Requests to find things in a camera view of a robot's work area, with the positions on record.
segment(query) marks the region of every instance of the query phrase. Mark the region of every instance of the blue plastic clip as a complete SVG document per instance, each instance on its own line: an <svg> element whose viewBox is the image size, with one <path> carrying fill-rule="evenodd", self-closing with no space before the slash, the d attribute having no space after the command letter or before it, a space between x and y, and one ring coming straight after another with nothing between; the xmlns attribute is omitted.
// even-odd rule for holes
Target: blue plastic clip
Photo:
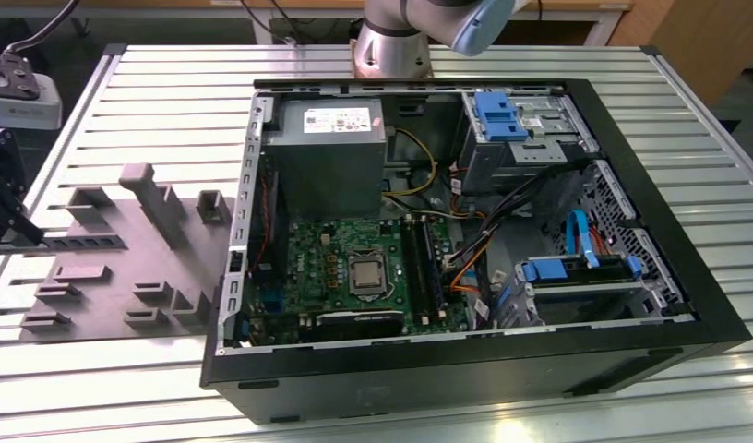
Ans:
<svg viewBox="0 0 753 443"><path fill-rule="evenodd" d="M625 263L627 264L627 269L631 271L633 277L638 279L643 272L642 260L637 256L627 256Z"/></svg>
<svg viewBox="0 0 753 443"><path fill-rule="evenodd" d="M523 271L523 279L526 279L526 281L537 280L535 267L533 266L531 263L526 263L521 265L521 270Z"/></svg>
<svg viewBox="0 0 753 443"><path fill-rule="evenodd" d="M571 210L569 213L569 218L565 223L565 239L566 239L566 249L567 254L575 254L575 235L573 234L573 226L578 228L578 241L582 245L582 254L586 258L586 264L590 268L597 268L601 263L595 258L595 253L593 252L593 244L589 241L589 224L586 222L586 215L582 210Z"/></svg>
<svg viewBox="0 0 753 443"><path fill-rule="evenodd" d="M474 110L487 141L523 141L529 138L518 121L518 109L503 92L475 92Z"/></svg>
<svg viewBox="0 0 753 443"><path fill-rule="evenodd" d="M541 280L563 280L569 277L562 260L558 258L533 260L533 267Z"/></svg>

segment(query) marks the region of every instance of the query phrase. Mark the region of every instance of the metal workbench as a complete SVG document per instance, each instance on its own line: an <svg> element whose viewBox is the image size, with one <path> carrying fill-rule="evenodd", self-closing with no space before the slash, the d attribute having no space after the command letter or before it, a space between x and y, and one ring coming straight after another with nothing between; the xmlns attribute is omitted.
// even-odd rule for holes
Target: metal workbench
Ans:
<svg viewBox="0 0 753 443"><path fill-rule="evenodd" d="M753 334L753 163L662 57L634 48L437 48L438 78L589 78ZM27 197L60 234L79 185L151 162L179 197L235 192L255 78L349 76L349 49L131 46L106 55ZM255 426L198 388L202 337L19 345L48 257L0 257L0 437L302 441L753 441L753 341L617 394Z"/></svg>

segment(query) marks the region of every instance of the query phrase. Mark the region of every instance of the power cable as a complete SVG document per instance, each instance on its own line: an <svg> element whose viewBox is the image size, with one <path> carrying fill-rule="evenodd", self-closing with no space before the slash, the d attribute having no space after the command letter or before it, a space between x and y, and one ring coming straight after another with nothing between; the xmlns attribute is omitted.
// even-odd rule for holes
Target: power cable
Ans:
<svg viewBox="0 0 753 443"><path fill-rule="evenodd" d="M4 48L3 54L16 54L19 51L40 44L51 34L51 32L54 32L55 28L58 28L60 22L64 21L64 19L70 16L72 10L78 6L79 1L80 0L68 0L64 4L64 7L62 7L60 11L58 11L58 14L55 14L54 18L51 18L42 29L38 30L36 33L27 39L10 43Z"/></svg>

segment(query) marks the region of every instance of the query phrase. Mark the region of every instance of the green circuit board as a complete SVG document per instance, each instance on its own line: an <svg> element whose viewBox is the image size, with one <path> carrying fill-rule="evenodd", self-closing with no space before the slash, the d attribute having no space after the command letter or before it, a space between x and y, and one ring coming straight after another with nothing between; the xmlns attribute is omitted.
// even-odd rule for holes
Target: green circuit board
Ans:
<svg viewBox="0 0 753 443"><path fill-rule="evenodd" d="M451 248L446 223L430 222L429 232L441 257ZM383 260L387 288L379 297L363 301L350 292L349 260L369 257L369 254ZM437 322L427 325L413 322L398 220L294 223L288 233L287 264L283 294L283 312L287 314L390 309L405 314L405 335L466 328L463 304L449 304L446 317Z"/></svg>

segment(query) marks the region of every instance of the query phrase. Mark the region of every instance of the yellow wire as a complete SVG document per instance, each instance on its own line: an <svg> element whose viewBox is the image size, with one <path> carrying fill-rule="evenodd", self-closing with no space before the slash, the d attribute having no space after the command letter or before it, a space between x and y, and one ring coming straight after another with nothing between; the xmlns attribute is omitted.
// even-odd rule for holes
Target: yellow wire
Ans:
<svg viewBox="0 0 753 443"><path fill-rule="evenodd" d="M417 137L414 137L414 135L406 129L395 128L395 132L399 132L406 137L411 138L411 141L417 143L417 146L421 147L421 149L425 152L425 155L427 156L427 159L430 160L430 175L427 177L427 180L421 186L415 187L414 189L409 189L406 191L385 192L385 196L401 197L401 196L410 196L411 194L417 194L418 192L425 190L431 185L431 183L434 183L434 179L437 178L437 161L434 160L434 156L430 153L430 149L427 148L427 146Z"/></svg>

